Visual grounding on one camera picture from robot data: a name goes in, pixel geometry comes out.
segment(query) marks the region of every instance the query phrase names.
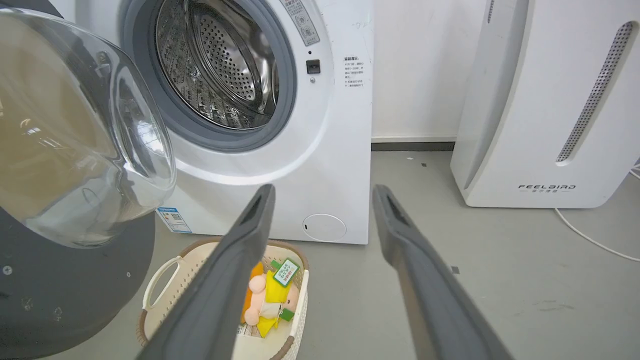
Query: air vent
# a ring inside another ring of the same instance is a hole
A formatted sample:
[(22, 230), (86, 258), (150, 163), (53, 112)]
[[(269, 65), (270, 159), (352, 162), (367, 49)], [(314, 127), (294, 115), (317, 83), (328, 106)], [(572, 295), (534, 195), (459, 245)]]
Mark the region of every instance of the air vent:
[(573, 127), (573, 131), (569, 135), (569, 139), (567, 139), (562, 151), (558, 155), (556, 159), (556, 163), (567, 160), (571, 154), (573, 154), (576, 149), (576, 145), (582, 138), (593, 114), (596, 112), (598, 105), (600, 104), (600, 100), (602, 99), (602, 95), (605, 90), (607, 90), (607, 86), (611, 78), (613, 77), (614, 72), (616, 71), (616, 67), (618, 66), (618, 62), (622, 57), (622, 54), (625, 51), (627, 46), (627, 42), (629, 41), (629, 36), (631, 36), (631, 32), (634, 29), (634, 25), (632, 22), (628, 22), (618, 29), (616, 33), (616, 37), (613, 39), (613, 44), (611, 44), (611, 48), (609, 49), (609, 54), (602, 64), (602, 68), (600, 69), (600, 74), (596, 79), (593, 88), (591, 89), (591, 93), (589, 94), (589, 99), (587, 99), (587, 103), (582, 108), (582, 112), (580, 113), (580, 117), (578, 121), (575, 123)]
[(490, 24), (491, 23), (491, 14), (493, 14), (493, 3), (495, 2), (495, 0), (491, 0), (491, 4), (489, 4), (489, 15), (486, 16), (486, 23)]

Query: floor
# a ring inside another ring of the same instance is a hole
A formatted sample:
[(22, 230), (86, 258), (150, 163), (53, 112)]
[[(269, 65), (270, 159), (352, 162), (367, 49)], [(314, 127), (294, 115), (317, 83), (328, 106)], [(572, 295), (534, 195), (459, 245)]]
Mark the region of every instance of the floor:
[[(374, 152), (386, 184), (429, 238), (516, 360), (637, 359), (640, 264), (578, 237), (548, 209), (474, 209), (449, 171), (450, 152)], [(628, 176), (594, 210), (565, 211), (586, 234), (640, 256), (640, 182)], [(415, 358), (394, 271), (375, 225), (366, 246), (296, 243), (310, 262), (299, 360)], [(157, 223), (153, 272), (202, 236)], [(102, 332), (49, 359), (133, 359), (141, 291)]]

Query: front-loading washing machine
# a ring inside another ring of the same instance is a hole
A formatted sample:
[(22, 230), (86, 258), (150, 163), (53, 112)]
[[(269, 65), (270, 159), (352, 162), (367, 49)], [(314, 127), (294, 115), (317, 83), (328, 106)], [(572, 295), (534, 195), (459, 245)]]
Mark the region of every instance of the front-loading washing machine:
[(272, 183), (272, 238), (367, 243), (371, 0), (91, 0), (75, 18), (131, 56), (170, 129), (172, 231), (225, 234)]

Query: blue and white sticker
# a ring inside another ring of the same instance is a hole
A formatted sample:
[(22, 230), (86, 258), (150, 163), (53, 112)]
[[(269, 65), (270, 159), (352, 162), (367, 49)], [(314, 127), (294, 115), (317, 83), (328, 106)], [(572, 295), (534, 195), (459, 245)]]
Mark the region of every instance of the blue and white sticker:
[(158, 215), (164, 223), (175, 233), (192, 233), (187, 223), (184, 221), (176, 208), (158, 208)]

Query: white cable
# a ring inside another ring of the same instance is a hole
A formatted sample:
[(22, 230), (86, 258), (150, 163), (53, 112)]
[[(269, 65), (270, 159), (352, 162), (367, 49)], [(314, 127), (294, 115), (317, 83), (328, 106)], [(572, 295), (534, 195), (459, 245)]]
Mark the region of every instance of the white cable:
[[(634, 166), (632, 169), (639, 169), (640, 170), (640, 164)], [(635, 176), (638, 178), (638, 180), (640, 180), (640, 175), (636, 174), (633, 170), (629, 171), (629, 174)], [(627, 260), (631, 260), (631, 261), (637, 261), (638, 263), (640, 263), (640, 259), (638, 258), (632, 258), (631, 256), (628, 255), (624, 255), (621, 252), (617, 252), (613, 249), (610, 249), (604, 245), (602, 245), (601, 243), (595, 241), (594, 239), (590, 238), (589, 236), (586, 236), (585, 234), (582, 233), (582, 231), (578, 230), (575, 228), (575, 226), (571, 225), (569, 223), (569, 221), (562, 215), (562, 213), (560, 213), (560, 210), (558, 209), (554, 209), (556, 211), (556, 214), (558, 214), (558, 216), (560, 217), (560, 219), (573, 231), (575, 231), (576, 234), (580, 235), (581, 237), (587, 239), (589, 242), (591, 242), (593, 245), (596, 245), (597, 247), (600, 247), (601, 249), (604, 249), (608, 252), (610, 252), (611, 254), (615, 254), (618, 255), (621, 258), (625, 258)]]

